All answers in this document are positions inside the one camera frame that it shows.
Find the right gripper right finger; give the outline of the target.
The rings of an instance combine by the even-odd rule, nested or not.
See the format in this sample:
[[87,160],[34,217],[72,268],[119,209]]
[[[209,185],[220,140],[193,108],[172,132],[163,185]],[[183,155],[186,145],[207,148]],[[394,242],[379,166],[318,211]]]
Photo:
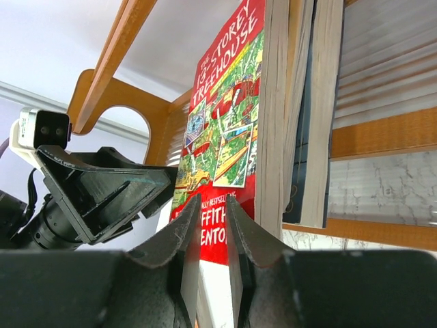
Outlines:
[[435,327],[436,259],[417,250],[296,251],[226,199],[236,327]]

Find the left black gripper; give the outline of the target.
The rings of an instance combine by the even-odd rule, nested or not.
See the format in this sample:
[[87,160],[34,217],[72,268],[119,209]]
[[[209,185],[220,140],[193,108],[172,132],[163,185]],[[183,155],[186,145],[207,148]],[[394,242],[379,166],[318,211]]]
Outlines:
[[173,197],[178,168],[134,163],[115,148],[68,153],[40,146],[36,159],[50,194],[12,237],[17,249],[65,249],[105,243],[153,217]]

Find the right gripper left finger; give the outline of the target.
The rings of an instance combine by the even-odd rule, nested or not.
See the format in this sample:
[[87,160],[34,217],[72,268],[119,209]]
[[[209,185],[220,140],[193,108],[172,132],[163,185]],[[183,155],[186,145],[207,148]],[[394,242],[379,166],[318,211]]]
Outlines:
[[129,252],[2,251],[2,327],[193,327],[201,198]]

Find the red Treehouse book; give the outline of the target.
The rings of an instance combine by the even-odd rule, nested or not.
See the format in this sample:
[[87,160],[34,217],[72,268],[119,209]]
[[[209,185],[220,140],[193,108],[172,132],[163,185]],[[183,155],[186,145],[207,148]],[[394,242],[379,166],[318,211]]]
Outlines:
[[242,1],[197,64],[171,216],[201,196],[202,260],[228,263],[230,196],[279,231],[289,19],[289,1]]

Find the Nineteen Eighty-Four blue book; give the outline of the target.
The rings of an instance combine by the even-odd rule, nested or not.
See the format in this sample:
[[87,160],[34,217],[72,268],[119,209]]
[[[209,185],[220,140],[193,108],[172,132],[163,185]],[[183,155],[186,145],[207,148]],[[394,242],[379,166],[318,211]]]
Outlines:
[[307,70],[296,130],[290,202],[283,222],[322,229],[328,212],[344,1],[313,1]]

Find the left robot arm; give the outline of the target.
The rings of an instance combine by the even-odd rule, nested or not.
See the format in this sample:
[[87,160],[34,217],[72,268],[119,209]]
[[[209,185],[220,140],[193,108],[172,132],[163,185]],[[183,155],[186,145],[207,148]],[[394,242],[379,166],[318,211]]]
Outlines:
[[68,153],[36,151],[49,190],[41,210],[33,176],[29,201],[1,192],[1,247],[69,249],[107,243],[133,229],[138,214],[154,216],[173,196],[177,168],[135,163],[115,148]]

